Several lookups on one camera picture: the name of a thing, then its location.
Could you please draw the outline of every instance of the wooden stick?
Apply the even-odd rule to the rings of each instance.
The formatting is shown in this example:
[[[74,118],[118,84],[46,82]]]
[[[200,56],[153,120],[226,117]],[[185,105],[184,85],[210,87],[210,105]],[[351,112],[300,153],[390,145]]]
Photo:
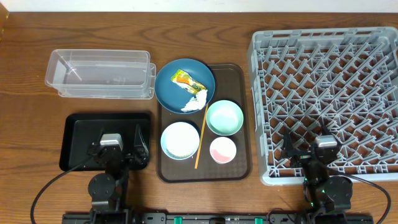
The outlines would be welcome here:
[[[206,105],[206,110],[205,110],[205,117],[203,118],[203,124],[201,126],[201,133],[200,133],[200,142],[199,142],[199,148],[198,148],[198,154],[197,154],[197,161],[195,163],[195,169],[198,168],[198,163],[199,163],[199,156],[200,156],[200,148],[201,148],[201,143],[203,141],[203,133],[205,132],[205,127],[206,127],[206,115],[207,115],[207,109],[209,107],[209,104]]]

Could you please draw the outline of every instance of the brown tray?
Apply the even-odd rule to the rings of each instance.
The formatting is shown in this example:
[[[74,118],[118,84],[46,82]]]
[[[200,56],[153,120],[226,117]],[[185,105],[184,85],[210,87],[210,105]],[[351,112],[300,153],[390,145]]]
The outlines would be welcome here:
[[[251,171],[251,151],[248,134],[248,121],[246,113],[246,98],[244,93],[243,71],[237,65],[209,65],[216,81],[216,91],[210,105],[218,100],[231,100],[237,103],[243,111],[244,123],[242,128],[234,135],[228,136],[235,142],[236,157],[227,164],[217,164],[210,156],[210,144],[219,137],[206,125],[198,169],[195,169],[197,153],[191,158],[176,161],[164,154],[160,144],[157,149],[157,175],[167,183],[201,182],[217,180],[241,180]],[[205,110],[193,114],[176,114],[159,105],[159,135],[172,123],[178,121],[188,122],[197,128],[200,133]]]

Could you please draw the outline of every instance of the plastic box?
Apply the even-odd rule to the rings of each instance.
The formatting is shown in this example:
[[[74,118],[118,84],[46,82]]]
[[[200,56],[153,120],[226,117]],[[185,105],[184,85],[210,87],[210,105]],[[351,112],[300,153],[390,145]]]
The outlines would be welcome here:
[[[156,66],[138,50],[54,50],[45,84],[63,97],[151,99]]]
[[[280,156],[283,133],[306,150],[321,123],[343,144],[329,167],[398,179],[397,45],[393,27],[254,33],[248,62],[263,184],[302,184],[303,170]]]

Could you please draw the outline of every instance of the wooden table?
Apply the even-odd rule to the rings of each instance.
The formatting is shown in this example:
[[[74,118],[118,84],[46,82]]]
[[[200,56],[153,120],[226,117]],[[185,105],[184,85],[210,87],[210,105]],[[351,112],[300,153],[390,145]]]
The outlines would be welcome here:
[[[187,213],[267,213],[272,208],[307,208],[302,186],[266,187],[259,181],[252,96],[246,51],[257,30],[328,27],[398,27],[397,14],[187,14],[187,13],[16,13],[9,16],[0,43],[0,222],[29,223],[38,191],[61,171],[58,166],[65,118],[77,112],[149,111],[152,162],[131,172],[128,204]],[[158,70],[177,58],[235,63],[245,73],[253,168],[239,182],[165,184],[156,175],[157,101],[62,98],[44,85],[55,49],[147,50]],[[65,212],[87,212],[89,180],[96,172],[66,175],[40,198],[38,223],[60,223]],[[381,183],[393,206],[385,223],[397,223],[398,182]],[[386,198],[365,184],[354,184],[350,212],[378,220]]]

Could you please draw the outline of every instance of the yellow snack wrapper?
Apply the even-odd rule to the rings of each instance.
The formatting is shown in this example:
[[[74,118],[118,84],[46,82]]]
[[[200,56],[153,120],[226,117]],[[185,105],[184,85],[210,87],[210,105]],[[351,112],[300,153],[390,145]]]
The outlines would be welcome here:
[[[200,82],[194,80],[187,72],[178,69],[171,78],[171,81],[196,95],[200,90],[206,90],[206,87]]]

